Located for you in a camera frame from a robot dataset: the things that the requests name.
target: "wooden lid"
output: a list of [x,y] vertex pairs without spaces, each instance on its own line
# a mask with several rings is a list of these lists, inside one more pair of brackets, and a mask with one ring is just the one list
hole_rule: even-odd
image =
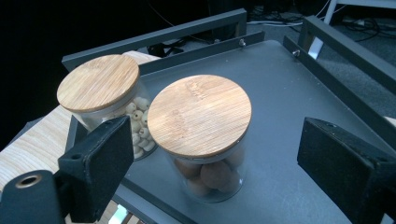
[[58,88],[58,101],[73,112],[106,108],[125,96],[136,84],[139,67],[126,55],[107,55],[77,67]]
[[230,79],[185,77],[163,89],[151,103],[148,128],[171,154],[204,159],[232,147],[246,132],[251,104]]

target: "jar lid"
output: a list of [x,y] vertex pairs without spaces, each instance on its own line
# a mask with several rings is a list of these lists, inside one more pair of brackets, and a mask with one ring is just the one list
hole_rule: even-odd
[[78,113],[114,105],[136,84],[139,67],[126,55],[107,55],[90,60],[70,72],[58,88],[58,102]]
[[225,152],[245,134],[251,103],[225,77],[198,75],[164,88],[151,103],[148,129],[164,150],[187,159]]

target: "wooden surface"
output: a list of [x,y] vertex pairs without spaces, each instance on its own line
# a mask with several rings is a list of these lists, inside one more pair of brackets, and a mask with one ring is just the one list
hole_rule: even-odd
[[151,103],[148,128],[165,150],[207,158],[233,146],[251,119],[248,95],[228,78],[199,75],[163,89]]
[[92,112],[114,105],[139,77],[136,61],[128,55],[107,55],[70,72],[59,85],[58,101],[73,112]]
[[[125,55],[133,57],[138,63],[158,59],[136,51]],[[64,154],[70,119],[70,112],[57,106],[34,127],[3,149],[0,153],[0,190],[3,190],[11,179],[30,171],[58,171],[57,160]],[[115,209],[117,206],[111,203],[98,223],[108,223]]]

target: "glass storage jar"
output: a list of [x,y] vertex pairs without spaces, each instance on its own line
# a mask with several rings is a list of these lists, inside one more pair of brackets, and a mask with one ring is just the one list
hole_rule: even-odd
[[80,65],[64,78],[58,88],[58,102],[88,131],[108,119],[130,116],[134,159],[137,161],[157,146],[147,123],[151,100],[139,76],[139,66],[132,57],[98,57]]
[[244,183],[243,136],[250,120],[245,91],[230,79],[213,75],[170,84],[148,112],[152,137],[168,153],[182,188],[209,203],[232,197]]

